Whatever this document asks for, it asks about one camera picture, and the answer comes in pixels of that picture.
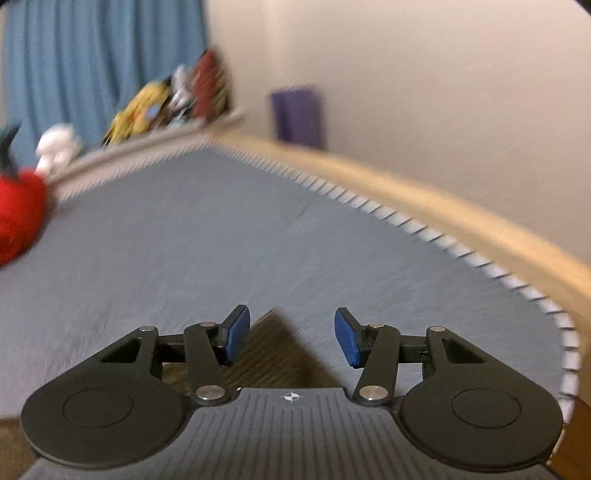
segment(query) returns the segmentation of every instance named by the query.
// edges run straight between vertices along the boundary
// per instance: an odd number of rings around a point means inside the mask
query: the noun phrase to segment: gray bedsheet
[[[408,335],[445,325],[558,396],[560,331],[533,303],[400,228],[201,150],[62,203],[0,271],[0,415],[141,325],[180,333],[239,303],[282,311],[351,388],[337,307]],[[397,391],[420,380],[401,367]]]

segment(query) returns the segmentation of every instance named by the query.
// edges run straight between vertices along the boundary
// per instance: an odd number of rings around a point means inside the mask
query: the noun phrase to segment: bed
[[[565,424],[589,391],[588,270],[451,196],[228,122],[96,151],[51,188],[40,240],[0,271],[2,416],[140,325],[178,333],[239,303],[278,312],[348,390],[340,306],[407,335],[446,325],[543,386]],[[420,378],[405,366],[396,393]]]

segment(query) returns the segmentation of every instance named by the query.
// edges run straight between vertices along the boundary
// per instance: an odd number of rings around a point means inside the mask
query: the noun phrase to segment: red stuffed toy
[[[0,265],[19,256],[37,236],[46,211],[47,186],[30,170],[17,173],[10,144],[18,127],[0,135]]]

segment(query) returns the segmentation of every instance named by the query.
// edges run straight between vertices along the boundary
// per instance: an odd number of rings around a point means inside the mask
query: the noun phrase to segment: stuffed toy
[[[192,81],[193,72],[185,65],[179,65],[170,80],[173,90],[173,97],[168,104],[170,111],[178,112],[191,104],[193,101],[193,94],[191,92]]]
[[[64,170],[74,160],[82,145],[74,126],[57,124],[43,133],[37,144],[39,163],[35,172],[43,177]]]
[[[150,82],[111,122],[103,143],[118,143],[129,137],[147,132],[161,108],[170,97],[170,87],[164,82]]]
[[[208,48],[195,65],[193,95],[196,98],[192,112],[194,119],[209,123],[230,110],[228,76],[212,48]]]
[[[19,127],[0,131],[0,265],[30,247],[46,211],[47,187],[33,171],[17,171],[10,145]]]

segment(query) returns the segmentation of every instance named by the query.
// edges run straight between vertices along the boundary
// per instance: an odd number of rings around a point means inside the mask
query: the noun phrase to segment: ribbed gray surface
[[[166,449],[119,469],[79,472],[42,460],[23,480],[548,480],[543,466],[514,473],[460,471],[414,447],[381,408],[351,403],[341,388],[245,388],[221,407],[198,410]]]

